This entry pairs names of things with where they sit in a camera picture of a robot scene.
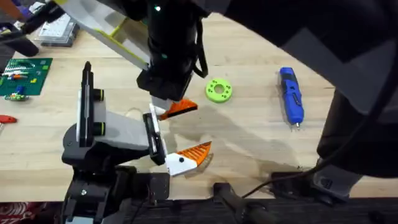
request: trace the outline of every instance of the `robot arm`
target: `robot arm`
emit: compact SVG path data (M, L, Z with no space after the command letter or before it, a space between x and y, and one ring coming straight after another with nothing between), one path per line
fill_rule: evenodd
M397 43L394 0L194 0L235 20L326 78L362 114L392 67ZM381 120L398 122L398 94Z

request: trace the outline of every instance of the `black cable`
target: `black cable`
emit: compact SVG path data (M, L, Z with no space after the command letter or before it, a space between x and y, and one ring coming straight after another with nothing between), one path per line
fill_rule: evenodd
M134 213L134 215L131 218L130 224L132 224L134 222L134 220L136 219L136 217L138 215L138 212L142 208L142 206L144 205L145 201L146 201L146 198L144 200L142 200L141 204L137 207L136 212Z
M396 92L397 86L398 86L398 37L396 38L396 54L394 56L393 66L381 88L379 95L377 96L376 102L373 105L372 109L370 110L370 113L362 120L361 124L358 125L358 127L348 138L348 140L342 146L340 146L332 155L322 160L321 163L317 164L314 168L296 175L290 175L287 177L268 180L258 185L256 188L252 189L248 193L244 194L242 198L246 198L252 195L254 192L257 192L259 189L269 184L293 178L306 177L315 174L316 172L322 170L326 166L332 164L332 162L334 162L336 159L347 153L354 146L354 144L356 144L358 139L368 130L370 125L373 122L375 122L375 120L378 119L380 114L383 112L383 109L387 106L392 96Z
M12 42L23 37L25 37L25 34L23 34L21 31L14 31L7 34L1 34L0 44L6 44L8 42Z

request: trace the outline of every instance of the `wooden table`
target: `wooden table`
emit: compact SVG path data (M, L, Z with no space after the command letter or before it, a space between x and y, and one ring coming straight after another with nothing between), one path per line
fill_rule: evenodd
M321 76L253 32L220 15L204 21L204 43L210 74L194 76L186 96L199 110L161 122L169 151L212 140L211 155L194 172L171 180L170 198L207 198L214 182L229 182L242 195L273 171L315 165L316 148L334 88ZM72 168L61 162L62 138L76 121L81 70L89 60L95 87L105 89L107 108L140 118L149 109L149 94L140 90L140 72L101 42L80 32L72 49L44 48L38 57L53 64L42 94L25 103L0 100L0 113L18 118L0 135L0 202L63 200ZM305 122L291 131L284 121L277 71L293 67L298 76ZM229 80L233 97L215 104L205 85L214 77ZM149 158L128 162L141 172L165 171ZM353 197L398 196L398 181L364 178ZM254 197L271 198L266 192Z

